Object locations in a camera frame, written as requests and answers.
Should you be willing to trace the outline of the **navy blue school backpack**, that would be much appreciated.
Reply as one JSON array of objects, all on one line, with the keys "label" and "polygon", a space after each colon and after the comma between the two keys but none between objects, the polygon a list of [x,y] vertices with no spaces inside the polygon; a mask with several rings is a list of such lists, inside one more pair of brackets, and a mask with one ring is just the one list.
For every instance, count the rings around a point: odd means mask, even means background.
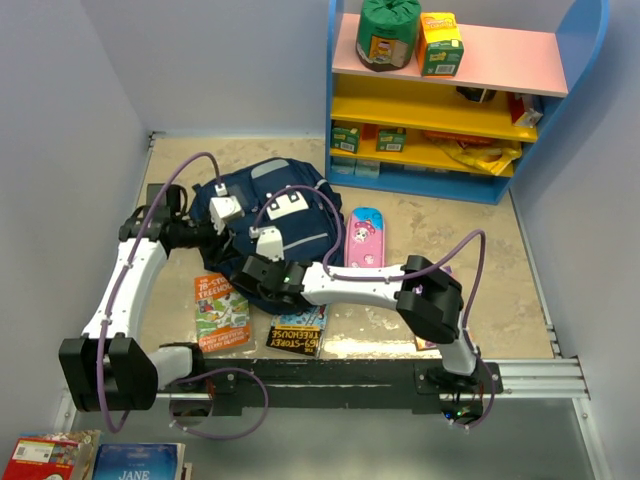
[{"label": "navy blue school backpack", "polygon": [[[337,240],[345,239],[345,227],[336,225],[344,221],[344,216],[333,215],[341,211],[341,195],[334,192],[328,181],[308,162],[273,157],[226,174],[222,182],[238,197],[245,215],[228,224],[234,233],[233,258],[204,260],[200,253],[207,271],[230,278],[237,266],[255,252],[249,228],[269,197],[288,186],[297,189],[279,196],[259,222],[261,227],[275,226],[280,230],[286,261],[320,262]],[[317,192],[299,189],[299,186]]]}]

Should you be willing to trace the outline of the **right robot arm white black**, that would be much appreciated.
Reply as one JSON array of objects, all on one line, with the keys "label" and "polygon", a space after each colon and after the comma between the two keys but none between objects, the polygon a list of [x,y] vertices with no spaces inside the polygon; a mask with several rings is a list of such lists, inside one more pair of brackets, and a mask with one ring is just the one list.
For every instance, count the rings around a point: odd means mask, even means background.
[{"label": "right robot arm white black", "polygon": [[477,353],[463,330],[462,286],[424,257],[411,255],[389,267],[347,268],[253,254],[231,280],[281,310],[347,303],[394,311],[415,336],[436,345],[452,390],[469,392],[481,380]]}]

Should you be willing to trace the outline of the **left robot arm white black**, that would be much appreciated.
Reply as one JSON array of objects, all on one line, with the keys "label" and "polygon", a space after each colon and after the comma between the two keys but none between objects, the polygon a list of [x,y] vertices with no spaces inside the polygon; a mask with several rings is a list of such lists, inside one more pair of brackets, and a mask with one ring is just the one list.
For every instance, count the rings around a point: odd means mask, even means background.
[{"label": "left robot arm white black", "polygon": [[227,223],[240,213],[233,196],[208,201],[205,217],[186,216],[186,190],[152,184],[118,233],[117,258],[97,310],[77,338],[63,340],[59,360],[75,406],[85,412],[148,410],[173,382],[185,392],[207,380],[200,348],[169,343],[147,354],[137,341],[160,271],[176,249],[225,248]]}]

